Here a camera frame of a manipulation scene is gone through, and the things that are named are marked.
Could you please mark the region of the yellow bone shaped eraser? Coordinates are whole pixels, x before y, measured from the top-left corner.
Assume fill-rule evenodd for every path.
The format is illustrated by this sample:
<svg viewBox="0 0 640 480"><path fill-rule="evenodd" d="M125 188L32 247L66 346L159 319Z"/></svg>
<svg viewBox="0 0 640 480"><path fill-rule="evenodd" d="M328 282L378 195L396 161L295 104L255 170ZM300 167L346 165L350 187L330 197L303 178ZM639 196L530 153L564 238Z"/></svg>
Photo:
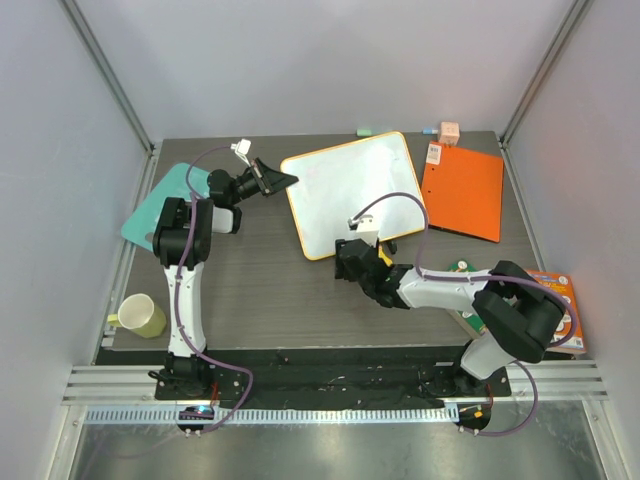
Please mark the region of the yellow bone shaped eraser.
<svg viewBox="0 0 640 480"><path fill-rule="evenodd" d="M381 245L378 246L378 258L381 259L387 267L393 265L393 260L385 253Z"/></svg>

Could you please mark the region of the yellow framed whiteboard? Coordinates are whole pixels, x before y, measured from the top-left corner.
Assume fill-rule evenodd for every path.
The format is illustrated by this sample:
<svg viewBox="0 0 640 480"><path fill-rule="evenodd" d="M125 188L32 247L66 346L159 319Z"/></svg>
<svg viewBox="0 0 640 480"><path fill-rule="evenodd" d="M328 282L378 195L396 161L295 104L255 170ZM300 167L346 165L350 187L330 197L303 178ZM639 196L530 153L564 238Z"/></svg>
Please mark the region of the yellow framed whiteboard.
<svg viewBox="0 0 640 480"><path fill-rule="evenodd" d="M298 181L286 189L304 256L335 253L337 239L352 239L348 220L388 193L420 200L420 185L405 136L392 131L284 159L282 172Z"/></svg>

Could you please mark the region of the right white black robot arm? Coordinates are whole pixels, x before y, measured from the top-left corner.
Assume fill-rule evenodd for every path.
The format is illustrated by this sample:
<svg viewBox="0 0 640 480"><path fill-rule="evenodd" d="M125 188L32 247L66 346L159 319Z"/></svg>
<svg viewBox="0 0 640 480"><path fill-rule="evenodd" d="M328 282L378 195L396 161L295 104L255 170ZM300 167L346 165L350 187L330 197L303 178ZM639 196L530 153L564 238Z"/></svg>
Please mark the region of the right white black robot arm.
<svg viewBox="0 0 640 480"><path fill-rule="evenodd" d="M385 308L440 308L477 315L486 332L471 341L451 371L457 391L472 395L497 370L514 361L539 363L548 348L573 336L554 339L565 315L576 320L566 299L540 284L513 262L491 270L444 272L398 264L382 257L378 245L338 240L335 277L356 282L366 296Z"/></svg>

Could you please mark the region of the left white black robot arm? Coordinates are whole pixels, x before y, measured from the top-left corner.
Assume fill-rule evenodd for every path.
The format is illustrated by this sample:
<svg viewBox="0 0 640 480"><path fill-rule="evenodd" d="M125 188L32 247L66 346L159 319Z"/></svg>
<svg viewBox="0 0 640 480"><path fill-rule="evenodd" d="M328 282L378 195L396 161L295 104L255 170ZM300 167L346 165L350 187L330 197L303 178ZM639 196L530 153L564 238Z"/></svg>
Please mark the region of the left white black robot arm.
<svg viewBox="0 0 640 480"><path fill-rule="evenodd" d="M156 399L200 399L214 386L212 363L206 359L201 294L212 235L239 231L241 201L258 194L270 197L298 181L255 158L237 176L224 169L211 171L202 197L192 193L188 200L165 200L152 246L169 288L171 323L164 366L149 373L156 381Z"/></svg>

